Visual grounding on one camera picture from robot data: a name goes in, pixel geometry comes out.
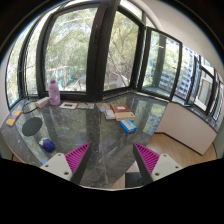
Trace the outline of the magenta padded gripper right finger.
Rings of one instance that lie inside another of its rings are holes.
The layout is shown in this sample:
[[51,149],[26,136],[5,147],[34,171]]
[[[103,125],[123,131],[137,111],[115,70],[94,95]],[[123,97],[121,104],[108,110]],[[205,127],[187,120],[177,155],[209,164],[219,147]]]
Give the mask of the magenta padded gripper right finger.
[[133,144],[133,154],[144,185],[182,169],[182,167],[168,154],[159,155],[153,150],[138,143]]

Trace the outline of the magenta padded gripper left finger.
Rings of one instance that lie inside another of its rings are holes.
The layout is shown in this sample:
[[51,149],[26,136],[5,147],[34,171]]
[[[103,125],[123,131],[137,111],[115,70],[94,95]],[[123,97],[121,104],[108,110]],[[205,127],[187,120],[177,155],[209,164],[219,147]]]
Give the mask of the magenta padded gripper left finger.
[[81,145],[70,152],[57,153],[41,169],[65,180],[79,184],[91,154],[91,143]]

